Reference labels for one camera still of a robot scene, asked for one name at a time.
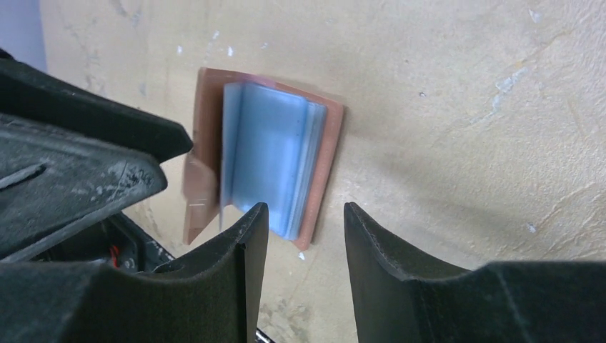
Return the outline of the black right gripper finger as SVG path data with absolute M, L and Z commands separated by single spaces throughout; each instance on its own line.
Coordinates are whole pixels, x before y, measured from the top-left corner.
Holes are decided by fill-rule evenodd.
M 467 270 L 353 202 L 344 238 L 360 342 L 603 342 L 605 263 L 501 261 Z

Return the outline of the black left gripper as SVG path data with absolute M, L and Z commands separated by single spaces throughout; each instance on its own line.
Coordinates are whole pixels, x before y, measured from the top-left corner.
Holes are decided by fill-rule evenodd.
M 1 258 L 38 253 L 1 265 L 3 342 L 255 340 L 266 204 L 177 259 L 118 213 L 166 189 L 158 162 L 193 147 L 181 124 L 6 51 L 1 112 Z

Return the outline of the pink leather card holder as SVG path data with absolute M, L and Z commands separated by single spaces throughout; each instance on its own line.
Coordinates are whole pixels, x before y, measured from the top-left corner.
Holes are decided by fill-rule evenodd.
M 224 209 L 269 207 L 269 227 L 309 248 L 335 158 L 344 106 L 265 76 L 199 70 L 182 193 L 191 244 Z

